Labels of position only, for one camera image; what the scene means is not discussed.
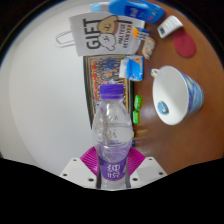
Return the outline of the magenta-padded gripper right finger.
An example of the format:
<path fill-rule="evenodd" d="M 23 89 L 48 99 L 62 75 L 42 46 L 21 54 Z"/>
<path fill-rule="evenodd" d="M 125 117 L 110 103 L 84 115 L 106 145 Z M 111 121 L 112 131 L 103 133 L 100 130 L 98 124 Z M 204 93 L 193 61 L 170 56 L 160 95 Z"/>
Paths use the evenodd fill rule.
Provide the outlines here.
<path fill-rule="evenodd" d="M 127 157 L 128 187 L 140 188 L 167 175 L 154 157 L 145 157 L 131 148 Z"/>

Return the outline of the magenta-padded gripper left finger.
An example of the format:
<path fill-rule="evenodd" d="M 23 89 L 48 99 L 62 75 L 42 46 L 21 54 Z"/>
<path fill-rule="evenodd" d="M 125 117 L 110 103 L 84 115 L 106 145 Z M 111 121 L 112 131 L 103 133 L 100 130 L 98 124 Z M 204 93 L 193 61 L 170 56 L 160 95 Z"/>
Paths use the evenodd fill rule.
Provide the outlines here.
<path fill-rule="evenodd" d="M 80 158 L 72 158 L 60 177 L 78 186 L 96 189 L 99 175 L 98 156 L 94 147 L 87 150 Z"/>

